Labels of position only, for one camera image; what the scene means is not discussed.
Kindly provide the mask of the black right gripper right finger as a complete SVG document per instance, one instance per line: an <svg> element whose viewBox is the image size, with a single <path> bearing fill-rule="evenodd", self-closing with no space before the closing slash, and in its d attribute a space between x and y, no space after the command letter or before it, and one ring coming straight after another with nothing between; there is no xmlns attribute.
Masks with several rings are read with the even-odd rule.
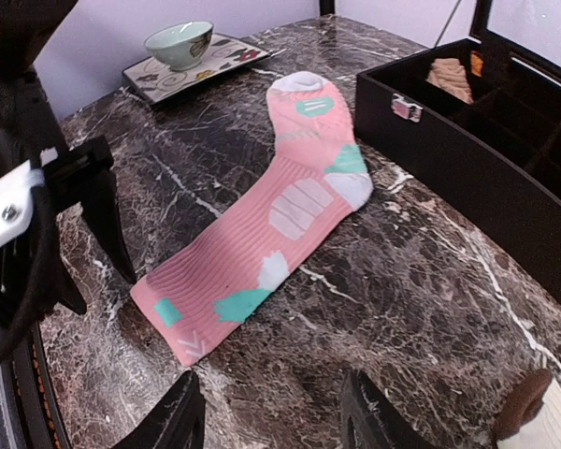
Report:
<svg viewBox="0 0 561 449"><path fill-rule="evenodd" d="M343 448L434 448L360 369L350 369L340 393Z"/></svg>

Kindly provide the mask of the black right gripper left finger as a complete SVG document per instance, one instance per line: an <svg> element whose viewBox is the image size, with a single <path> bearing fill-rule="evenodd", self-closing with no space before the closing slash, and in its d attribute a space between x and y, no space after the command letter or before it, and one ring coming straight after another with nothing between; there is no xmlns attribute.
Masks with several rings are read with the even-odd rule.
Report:
<svg viewBox="0 0 561 449"><path fill-rule="evenodd" d="M201 449L204 440L205 398L197 374L187 370L113 449Z"/></svg>

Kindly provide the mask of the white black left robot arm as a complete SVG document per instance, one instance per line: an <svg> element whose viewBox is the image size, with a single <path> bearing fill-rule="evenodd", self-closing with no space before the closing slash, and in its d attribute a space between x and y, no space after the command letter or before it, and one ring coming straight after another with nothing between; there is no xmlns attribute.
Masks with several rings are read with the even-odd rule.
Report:
<svg viewBox="0 0 561 449"><path fill-rule="evenodd" d="M19 308L40 231L31 190L44 186L56 212L80 205L82 218L129 283L114 159L105 137L70 147L34 62L75 7L73 1L0 1L0 312Z"/></svg>

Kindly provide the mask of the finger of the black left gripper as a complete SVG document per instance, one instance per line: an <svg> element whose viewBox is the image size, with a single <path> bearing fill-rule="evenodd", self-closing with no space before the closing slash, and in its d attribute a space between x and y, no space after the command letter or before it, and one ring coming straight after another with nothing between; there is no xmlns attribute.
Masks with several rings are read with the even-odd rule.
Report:
<svg viewBox="0 0 561 449"><path fill-rule="evenodd" d="M55 261L50 266L54 295L57 301L76 315L87 311L87 303L73 281L68 269L62 261Z"/></svg>
<svg viewBox="0 0 561 449"><path fill-rule="evenodd" d="M60 153L43 167L54 208L64 212L79 204L82 218L112 266L129 283L137 281L127 251L117 197L114 158L104 136Z"/></svg>

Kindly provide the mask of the pink patterned sock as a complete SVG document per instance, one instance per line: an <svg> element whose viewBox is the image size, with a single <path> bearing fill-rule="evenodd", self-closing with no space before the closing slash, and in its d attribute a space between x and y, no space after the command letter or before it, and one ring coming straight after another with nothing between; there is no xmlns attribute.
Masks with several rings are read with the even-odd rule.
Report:
<svg viewBox="0 0 561 449"><path fill-rule="evenodd" d="M295 72L272 83L266 102L275 154L264 175L131 290L185 366L221 344L373 190L331 81Z"/></svg>

